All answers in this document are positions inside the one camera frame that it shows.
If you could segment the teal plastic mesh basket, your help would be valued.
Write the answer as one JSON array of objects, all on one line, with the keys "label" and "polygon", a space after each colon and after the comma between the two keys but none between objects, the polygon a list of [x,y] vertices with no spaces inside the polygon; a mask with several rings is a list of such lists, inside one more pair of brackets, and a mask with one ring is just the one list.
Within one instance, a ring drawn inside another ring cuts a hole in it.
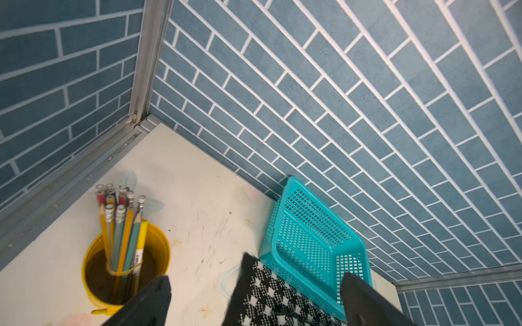
[{"label": "teal plastic mesh basket", "polygon": [[345,320],[345,273],[372,284],[364,241],[300,180],[290,177],[259,251],[261,262],[323,311]]}]

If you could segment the black white smiley scarf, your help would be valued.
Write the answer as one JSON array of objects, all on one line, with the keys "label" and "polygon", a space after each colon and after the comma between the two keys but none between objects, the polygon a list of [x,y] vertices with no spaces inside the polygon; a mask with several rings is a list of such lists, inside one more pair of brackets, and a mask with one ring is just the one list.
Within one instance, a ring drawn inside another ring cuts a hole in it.
[{"label": "black white smiley scarf", "polygon": [[245,253],[223,325],[345,325]]}]

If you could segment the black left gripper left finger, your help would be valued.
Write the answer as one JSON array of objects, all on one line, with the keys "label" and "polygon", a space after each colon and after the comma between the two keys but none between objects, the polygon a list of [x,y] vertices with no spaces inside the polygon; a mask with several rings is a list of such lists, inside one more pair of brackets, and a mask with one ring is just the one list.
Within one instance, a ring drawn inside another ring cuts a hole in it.
[{"label": "black left gripper left finger", "polygon": [[111,316],[103,326],[165,325],[171,298],[169,277],[157,277]]}]

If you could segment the floral table mat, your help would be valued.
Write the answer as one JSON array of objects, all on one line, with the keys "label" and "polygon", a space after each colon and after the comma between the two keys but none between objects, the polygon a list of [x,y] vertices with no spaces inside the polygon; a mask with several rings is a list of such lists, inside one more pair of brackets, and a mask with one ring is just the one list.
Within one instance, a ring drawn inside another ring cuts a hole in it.
[{"label": "floral table mat", "polygon": [[136,193],[163,204],[150,217],[167,237],[173,297],[167,325],[221,325],[244,253],[256,255],[274,201],[164,125],[119,146],[115,158],[53,198],[12,210],[20,253],[1,270],[2,325],[102,325],[82,281],[99,235],[95,186],[137,174]]}]

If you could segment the yellow pencil cup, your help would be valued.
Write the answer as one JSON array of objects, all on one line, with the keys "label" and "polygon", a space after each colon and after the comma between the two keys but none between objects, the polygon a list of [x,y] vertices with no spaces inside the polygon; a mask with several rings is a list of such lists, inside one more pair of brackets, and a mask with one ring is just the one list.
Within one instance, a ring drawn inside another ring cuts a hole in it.
[{"label": "yellow pencil cup", "polygon": [[130,248],[113,265],[105,253],[106,237],[99,235],[89,247],[82,265],[82,281],[93,315],[112,316],[129,299],[157,277],[167,275],[171,260],[169,242],[156,225],[143,221],[141,233]]}]

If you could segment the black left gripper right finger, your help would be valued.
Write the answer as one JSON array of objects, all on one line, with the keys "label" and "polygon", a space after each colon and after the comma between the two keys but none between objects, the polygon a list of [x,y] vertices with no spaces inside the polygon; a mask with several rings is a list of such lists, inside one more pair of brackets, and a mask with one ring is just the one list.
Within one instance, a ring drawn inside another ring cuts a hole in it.
[{"label": "black left gripper right finger", "polygon": [[415,325],[355,274],[343,275],[340,294],[348,325]]}]

